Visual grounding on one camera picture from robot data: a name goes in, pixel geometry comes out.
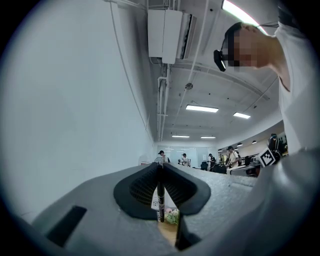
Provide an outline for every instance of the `black slot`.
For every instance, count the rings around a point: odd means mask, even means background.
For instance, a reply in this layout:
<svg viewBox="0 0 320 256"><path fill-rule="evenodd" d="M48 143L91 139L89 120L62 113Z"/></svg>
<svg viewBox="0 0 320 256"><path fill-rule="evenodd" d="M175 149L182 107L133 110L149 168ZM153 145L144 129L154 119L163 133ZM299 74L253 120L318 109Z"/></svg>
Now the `black slot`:
<svg viewBox="0 0 320 256"><path fill-rule="evenodd" d="M74 206L72 209L54 226L46 238L60 247L64 247L66 241L75 230L87 209Z"/></svg>

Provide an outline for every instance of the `wooden surface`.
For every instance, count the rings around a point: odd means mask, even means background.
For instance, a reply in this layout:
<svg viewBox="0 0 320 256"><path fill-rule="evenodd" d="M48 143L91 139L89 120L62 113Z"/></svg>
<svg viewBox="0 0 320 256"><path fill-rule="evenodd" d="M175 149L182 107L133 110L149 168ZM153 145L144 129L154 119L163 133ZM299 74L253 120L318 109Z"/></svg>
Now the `wooden surface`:
<svg viewBox="0 0 320 256"><path fill-rule="evenodd" d="M178 225L170 224L169 222L158 222L158 229L160 233L172 244L175 246Z"/></svg>

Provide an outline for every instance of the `person wearing black clothes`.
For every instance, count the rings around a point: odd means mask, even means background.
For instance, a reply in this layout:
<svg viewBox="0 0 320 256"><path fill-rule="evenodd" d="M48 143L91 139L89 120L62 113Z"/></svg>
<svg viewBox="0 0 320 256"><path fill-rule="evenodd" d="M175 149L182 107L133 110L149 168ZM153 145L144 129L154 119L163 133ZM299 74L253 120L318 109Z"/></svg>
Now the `person wearing black clothes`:
<svg viewBox="0 0 320 256"><path fill-rule="evenodd" d="M282 154L286 151L284 145L278 139L278 137L275 133L271 134L268 148L271 150L271 152L275 158L275 162L274 162L275 164L280 160L280 158L282 157Z"/></svg>
<svg viewBox="0 0 320 256"><path fill-rule="evenodd" d="M210 162L210 170L209 170L209 172L212 172L212 171L213 171L212 168L213 168L213 167L215 166L215 164L216 164L216 159L215 159L214 156L212 156L211 153L209 154L209 157L210 157L210 161L208 161L208 162Z"/></svg>

